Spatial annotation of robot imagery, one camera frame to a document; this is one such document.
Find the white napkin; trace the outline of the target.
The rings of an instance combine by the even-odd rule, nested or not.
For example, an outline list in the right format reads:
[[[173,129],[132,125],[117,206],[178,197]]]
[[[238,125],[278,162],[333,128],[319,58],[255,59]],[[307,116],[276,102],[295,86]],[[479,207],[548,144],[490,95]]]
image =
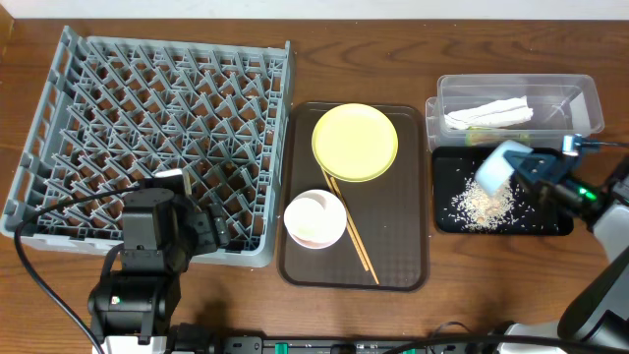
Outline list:
[[[448,128],[468,130],[476,128],[498,129],[526,123],[532,119],[534,109],[527,97],[496,100],[478,107],[446,113],[443,116]]]

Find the yellow green wrapper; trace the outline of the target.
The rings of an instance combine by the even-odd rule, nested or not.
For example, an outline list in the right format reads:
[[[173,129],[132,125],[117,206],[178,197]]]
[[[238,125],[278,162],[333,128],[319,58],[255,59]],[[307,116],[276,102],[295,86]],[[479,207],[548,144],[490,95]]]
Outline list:
[[[465,146],[499,145],[504,141],[515,141],[529,146],[531,136],[526,133],[514,133],[506,129],[490,129],[486,127],[472,127],[466,131]]]

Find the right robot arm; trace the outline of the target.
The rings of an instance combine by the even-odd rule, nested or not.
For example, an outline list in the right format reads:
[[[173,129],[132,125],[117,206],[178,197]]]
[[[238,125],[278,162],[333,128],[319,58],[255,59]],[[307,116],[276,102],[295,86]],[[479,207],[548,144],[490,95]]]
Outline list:
[[[556,323],[512,324],[507,335],[575,340],[628,348],[628,159],[600,187],[575,178],[577,152],[560,157],[508,150],[516,180],[540,205],[583,220],[603,247],[608,266],[566,308]]]

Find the light blue bowl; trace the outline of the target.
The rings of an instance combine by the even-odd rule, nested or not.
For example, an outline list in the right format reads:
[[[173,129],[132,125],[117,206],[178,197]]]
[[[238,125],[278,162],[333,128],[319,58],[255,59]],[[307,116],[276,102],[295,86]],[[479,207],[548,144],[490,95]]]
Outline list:
[[[475,181],[490,196],[494,196],[514,173],[514,168],[504,157],[507,151],[531,153],[533,149],[514,141],[505,141],[493,150],[475,174]]]

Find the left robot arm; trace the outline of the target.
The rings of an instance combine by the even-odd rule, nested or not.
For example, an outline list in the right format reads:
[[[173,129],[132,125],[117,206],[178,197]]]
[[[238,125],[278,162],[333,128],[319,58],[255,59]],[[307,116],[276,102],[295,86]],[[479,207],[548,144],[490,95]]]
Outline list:
[[[213,353],[198,324],[172,325],[180,277],[195,256],[230,242],[219,205],[199,206],[181,169],[141,180],[123,199],[123,241],[106,255],[88,297],[97,353]]]

